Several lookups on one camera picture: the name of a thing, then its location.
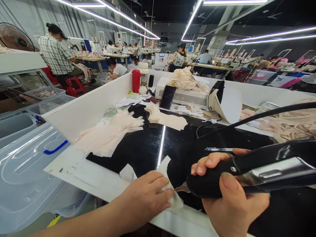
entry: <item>person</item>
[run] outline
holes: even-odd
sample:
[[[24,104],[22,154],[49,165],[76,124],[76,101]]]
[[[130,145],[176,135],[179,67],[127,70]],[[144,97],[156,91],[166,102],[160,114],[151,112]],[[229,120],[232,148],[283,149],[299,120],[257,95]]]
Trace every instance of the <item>person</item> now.
[[[59,83],[66,85],[67,78],[60,75],[76,76],[82,74],[83,71],[72,64],[76,62],[76,55],[69,52],[60,43],[67,40],[62,30],[55,24],[46,23],[46,26],[48,27],[48,34],[39,38],[41,51]]]
[[[113,45],[113,42],[111,41],[111,40],[109,40],[109,43],[108,43],[108,45],[106,46],[106,52],[107,53],[112,53],[112,46]]]
[[[118,77],[128,73],[127,68],[124,67],[122,64],[117,64],[114,58],[107,59],[107,64],[109,68],[113,70],[113,72],[108,73],[108,75],[112,79],[117,79]]]
[[[178,51],[174,53],[174,60],[170,64],[169,72],[174,72],[176,69],[183,68],[183,64],[188,61],[187,54],[185,53],[185,46],[185,43],[181,43],[178,46]]]
[[[233,149],[236,155],[249,152]],[[229,153],[214,152],[192,165],[192,175],[203,176],[206,169],[215,168]],[[150,171],[131,182],[125,191],[109,204],[84,215],[46,228],[32,237],[99,237],[121,236],[133,232],[170,208],[168,200],[174,190],[161,188],[169,183],[162,173]],[[219,180],[222,198],[202,199],[204,209],[220,237],[244,237],[250,224],[269,205],[269,194],[246,195],[237,179],[222,173]]]
[[[276,62],[278,58],[279,58],[279,56],[273,56],[273,57],[269,58],[267,61],[263,61],[263,62],[259,63],[258,66],[256,67],[256,70],[272,68],[273,62]]]
[[[211,55],[208,54],[208,50],[204,50],[204,53],[200,54],[197,59],[199,60],[199,63],[205,63],[207,64],[211,60]]]

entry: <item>led light strip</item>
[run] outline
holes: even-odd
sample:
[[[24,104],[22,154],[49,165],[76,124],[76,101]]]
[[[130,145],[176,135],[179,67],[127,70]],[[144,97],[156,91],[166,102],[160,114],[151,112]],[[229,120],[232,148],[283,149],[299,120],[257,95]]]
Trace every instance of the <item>led light strip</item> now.
[[[280,36],[280,35],[289,35],[289,34],[294,34],[294,33],[299,33],[299,32],[304,32],[304,31],[311,31],[311,30],[316,30],[316,27],[309,27],[309,28],[297,29],[297,30],[292,30],[292,31],[284,31],[284,32],[270,34],[270,35],[252,37],[252,38],[232,40],[232,41],[228,41],[227,43],[246,41],[246,40],[257,40],[257,39],[262,39],[262,38],[269,38],[269,37]]]
[[[130,29],[130,28],[127,28],[127,27],[125,27],[125,26],[120,25],[119,23],[116,23],[116,22],[111,21],[111,20],[109,20],[109,19],[107,19],[107,18],[104,18],[104,17],[102,17],[102,16],[100,16],[100,15],[97,15],[97,14],[95,14],[95,13],[92,13],[92,12],[90,12],[90,11],[87,11],[87,10],[85,10],[85,9],[82,9],[82,8],[80,8],[80,7],[77,7],[77,6],[75,6],[75,5],[73,5],[73,4],[69,3],[69,2],[66,2],[66,1],[63,1],[63,0],[55,0],[55,1],[60,2],[60,3],[62,3],[62,4],[65,4],[65,5],[69,6],[69,7],[75,8],[75,9],[77,9],[77,10],[79,10],[79,11],[85,12],[85,13],[87,13],[87,14],[89,14],[89,15],[92,15],[92,16],[94,16],[94,17],[97,17],[97,18],[99,18],[99,19],[101,19],[101,20],[107,21],[107,22],[109,22],[109,23],[111,23],[111,24],[113,24],[113,25],[116,25],[116,26],[118,26],[118,27],[120,27],[120,28],[123,28],[123,29],[126,29],[126,30],[128,30],[128,31],[131,31],[131,32],[136,33],[136,34],[138,34],[138,35],[141,35],[141,36],[143,36],[143,37],[145,37],[145,38],[148,38],[148,39],[150,38],[150,37],[148,37],[148,36],[146,36],[146,35],[144,35],[144,34],[142,34],[142,33],[139,33],[139,32],[137,32],[137,31],[134,31],[134,30]]]
[[[283,38],[283,39],[270,39],[270,40],[262,40],[262,41],[254,41],[254,42],[245,42],[245,43],[226,43],[227,45],[245,45],[245,44],[256,44],[256,43],[269,43],[269,42],[277,42],[277,41],[287,41],[287,40],[299,40],[299,39],[308,39],[314,38],[316,35],[309,35],[309,36],[299,36],[299,37],[292,37],[292,38]]]
[[[155,35],[154,33],[152,33],[150,30],[148,30],[147,28],[143,27],[141,24],[139,24],[137,21],[134,21],[132,18],[130,18],[129,16],[125,15],[124,13],[122,13],[121,11],[118,11],[117,9],[113,8],[111,5],[103,2],[102,0],[96,0],[99,3],[101,3],[102,5],[108,7],[110,10],[114,11],[115,13],[121,15],[122,17],[124,17],[125,19],[127,19],[128,21],[134,23],[135,25],[137,25],[138,27],[142,28],[144,31],[147,31],[148,33],[150,33],[151,35],[153,35],[154,37],[156,37],[156,40],[159,40],[160,38]]]
[[[196,5],[196,7],[195,7],[195,9],[194,9],[194,11],[193,11],[193,13],[192,13],[192,15],[191,15],[191,18],[190,18],[190,20],[189,20],[189,23],[188,23],[188,25],[187,25],[187,28],[185,29],[185,31],[184,31],[184,33],[183,33],[183,36],[182,36],[182,38],[181,38],[182,41],[185,41],[185,40],[183,40],[183,37],[184,37],[185,34],[187,33],[187,31],[188,31],[188,29],[189,29],[189,27],[190,27],[190,25],[191,25],[191,23],[192,23],[192,21],[193,21],[193,19],[194,19],[194,17],[195,17],[195,14],[196,14],[197,11],[198,11],[198,8],[199,8],[199,6],[201,5],[202,1],[203,1],[203,0],[198,0],[197,5]]]
[[[268,0],[231,0],[231,1],[205,1],[203,5],[260,5]]]

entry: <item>red stool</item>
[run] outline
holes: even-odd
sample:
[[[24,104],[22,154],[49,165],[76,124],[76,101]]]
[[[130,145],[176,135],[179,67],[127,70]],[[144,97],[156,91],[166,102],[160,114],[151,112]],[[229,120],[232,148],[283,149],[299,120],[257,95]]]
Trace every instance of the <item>red stool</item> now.
[[[84,94],[86,93],[81,82],[79,81],[79,79],[76,76],[74,76],[72,78],[68,78],[66,80],[66,83],[68,86],[66,87],[66,86],[62,85],[62,88],[66,91],[67,95],[77,97],[77,94],[79,92],[83,92]]]

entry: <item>black hair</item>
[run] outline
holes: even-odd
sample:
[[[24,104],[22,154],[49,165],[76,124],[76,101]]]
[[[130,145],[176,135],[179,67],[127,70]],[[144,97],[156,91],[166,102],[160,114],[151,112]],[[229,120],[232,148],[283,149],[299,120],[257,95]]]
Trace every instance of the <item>black hair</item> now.
[[[108,66],[116,65],[116,60],[115,60],[115,58],[109,58],[109,59],[107,59],[106,63]]]
[[[273,57],[269,58],[268,60],[270,61],[270,60],[278,59],[278,58],[279,58],[279,56],[273,56]]]

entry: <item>ceiling light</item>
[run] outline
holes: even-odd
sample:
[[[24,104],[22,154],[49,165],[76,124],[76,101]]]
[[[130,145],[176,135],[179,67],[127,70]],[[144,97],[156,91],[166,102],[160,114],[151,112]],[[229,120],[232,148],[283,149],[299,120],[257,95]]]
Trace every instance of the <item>ceiling light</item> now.
[[[288,35],[288,34],[294,34],[294,33],[311,31],[311,30],[316,30],[316,27],[309,27],[309,28],[297,29],[297,30],[292,30],[292,31],[284,31],[284,32],[270,34],[270,35],[263,35],[263,36],[257,36],[257,37],[240,39],[240,40],[233,40],[233,41],[228,41],[227,43],[233,43],[233,42],[237,42],[237,41],[246,41],[246,40],[257,40],[257,39],[262,39],[262,38],[269,38],[269,37],[280,36],[280,35]]]
[[[83,8],[104,8],[106,5],[102,4],[74,4],[75,7],[83,7]]]
[[[268,0],[231,0],[231,1],[205,1],[203,5],[223,6],[223,5],[261,5]]]
[[[125,15],[124,13],[122,13],[119,10],[116,10],[115,8],[113,8],[111,5],[103,2],[102,0],[96,0],[99,3],[105,5],[106,7],[108,7],[110,10],[114,11],[115,13],[121,15],[122,17],[124,17],[125,19],[127,19],[128,21],[134,23],[135,25],[137,25],[138,27],[142,28],[144,31],[147,31],[148,33],[150,33],[151,35],[153,35],[156,38],[159,38],[157,35],[155,35],[154,33],[152,33],[149,29],[147,29],[146,27],[143,27],[141,24],[139,24],[137,21],[134,21],[132,18],[130,18],[129,16]]]
[[[131,31],[131,32],[136,33],[136,34],[138,34],[138,35],[141,35],[141,36],[143,36],[143,37],[145,37],[145,38],[149,38],[148,36],[143,35],[143,34],[141,34],[141,33],[139,33],[139,32],[136,32],[136,31],[134,31],[134,30],[132,30],[132,29],[130,29],[130,28],[127,28],[127,27],[125,27],[125,26],[122,26],[122,25],[120,25],[119,23],[116,23],[116,22],[114,22],[114,21],[111,21],[111,20],[109,20],[109,19],[107,19],[107,18],[104,18],[104,17],[102,17],[102,16],[100,16],[100,15],[97,15],[97,14],[95,14],[95,13],[92,13],[92,12],[90,12],[90,11],[87,11],[87,10],[85,10],[85,9],[82,9],[82,8],[80,8],[80,7],[76,7],[76,6],[74,6],[73,4],[71,4],[71,3],[69,3],[69,2],[66,2],[66,1],[63,1],[63,0],[55,0],[55,1],[60,2],[60,3],[62,3],[62,4],[65,4],[65,5],[69,6],[69,7],[75,8],[75,9],[77,9],[77,10],[79,10],[79,11],[85,12],[85,13],[87,13],[87,14],[89,14],[89,15],[92,15],[92,16],[95,16],[95,17],[97,17],[97,18],[100,18],[101,20],[107,21],[107,22],[109,22],[109,23],[111,23],[111,24],[113,24],[113,25],[116,25],[116,26],[118,26],[118,27],[120,27],[120,28],[123,28],[123,29],[126,29],[126,30],[128,30],[128,31]]]
[[[299,36],[299,37],[291,37],[291,38],[283,38],[283,39],[270,39],[270,40],[262,40],[262,41],[254,41],[254,42],[245,42],[245,43],[226,43],[228,45],[245,45],[245,44],[256,44],[256,43],[269,43],[269,42],[278,42],[278,41],[287,41],[287,40],[299,40],[299,39],[308,39],[315,38],[316,35],[309,36]]]
[[[191,18],[190,18],[190,20],[189,20],[189,23],[188,23],[188,25],[187,25],[187,28],[185,29],[185,31],[184,31],[184,33],[183,33],[183,36],[182,36],[182,38],[181,38],[182,41],[183,41],[183,38],[184,38],[185,34],[186,34],[187,31],[188,31],[188,28],[189,28],[190,25],[191,25],[191,22],[192,22],[193,19],[194,19],[195,14],[197,13],[198,8],[199,8],[199,6],[201,5],[202,1],[203,1],[203,0],[198,0],[197,5],[195,6],[195,9],[193,10],[193,13],[192,13]]]

